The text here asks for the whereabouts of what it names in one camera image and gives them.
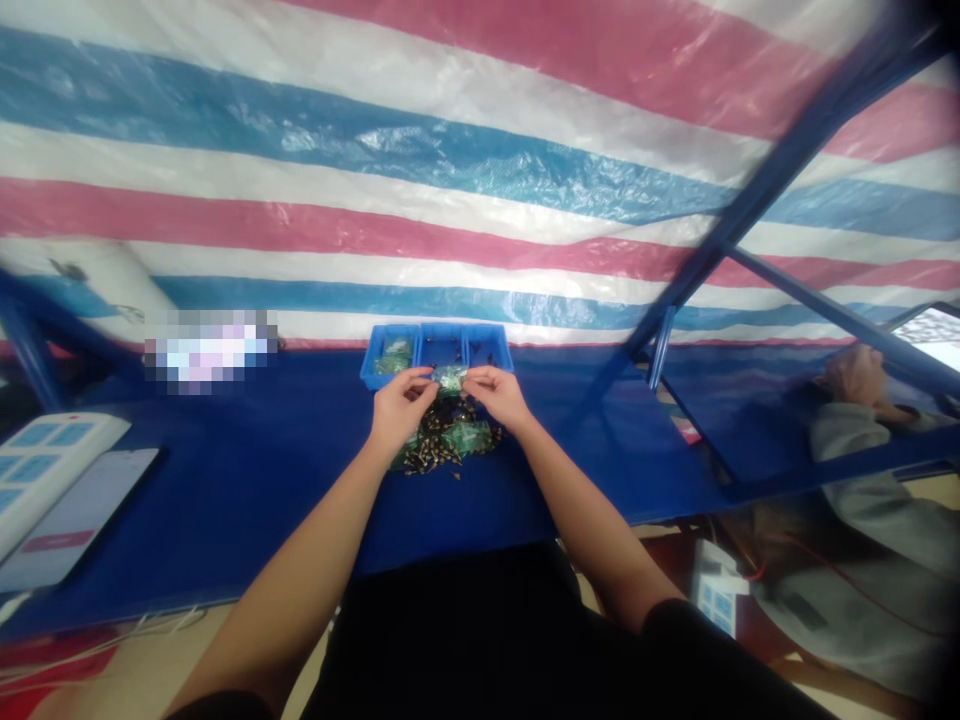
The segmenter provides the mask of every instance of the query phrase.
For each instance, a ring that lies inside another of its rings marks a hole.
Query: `human hand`
[[[463,389],[482,402],[490,414],[512,433],[523,425],[536,422],[513,373],[489,365],[470,368]]]
[[[838,402],[882,408],[886,399],[887,374],[883,353],[857,344],[827,362],[827,382]]]
[[[404,370],[373,396],[373,427],[370,441],[378,447],[400,451],[417,431],[420,420],[437,397],[440,386],[429,378],[433,368]]]

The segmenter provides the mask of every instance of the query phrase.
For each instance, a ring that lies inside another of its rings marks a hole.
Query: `striped tarp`
[[[428,318],[619,342],[882,5],[6,0],[0,262],[118,337],[152,280],[294,347]],[[956,298],[958,131],[941,64],[744,246],[872,320]],[[49,262],[77,240],[125,244],[134,299]],[[728,261],[673,340],[843,337]]]

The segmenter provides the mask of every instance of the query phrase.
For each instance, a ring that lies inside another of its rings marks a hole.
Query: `blue plastic tray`
[[[360,379],[379,390],[396,375],[378,375],[374,366],[392,338],[414,337],[413,366],[463,364],[469,367],[495,365],[513,372],[513,360],[502,325],[423,323],[422,325],[375,325],[360,367]]]
[[[379,390],[388,382],[396,377],[392,375],[380,375],[376,372],[374,364],[377,359],[383,355],[383,349],[395,338],[399,337],[413,338],[413,359],[410,367],[416,367],[420,364],[420,326],[419,325],[374,325],[373,332],[370,333],[370,343],[367,345],[367,353],[363,356],[363,364],[360,366],[360,379],[371,390]]]

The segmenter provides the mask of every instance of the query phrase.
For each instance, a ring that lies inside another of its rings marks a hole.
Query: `forearm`
[[[810,427],[810,452],[816,462],[888,442],[890,431],[877,422],[876,410],[855,403],[824,405]]]
[[[624,627],[639,632],[654,605],[683,597],[613,504],[538,422],[514,434],[564,545]]]
[[[244,593],[171,709],[252,690],[279,717],[346,588],[392,453],[369,441]]]

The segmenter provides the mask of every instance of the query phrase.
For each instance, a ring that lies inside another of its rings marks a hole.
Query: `blue table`
[[[728,505],[632,365],[587,397],[620,348],[516,348],[531,409],[631,523]],[[58,588],[24,604],[4,638],[236,600],[360,448],[372,398],[362,353],[287,353],[236,392],[159,396],[111,380],[84,405],[128,417],[118,449],[162,447],[87,556]],[[574,408],[588,409],[571,418]],[[453,477],[452,470],[461,479]],[[356,572],[555,536],[519,446],[391,473]]]

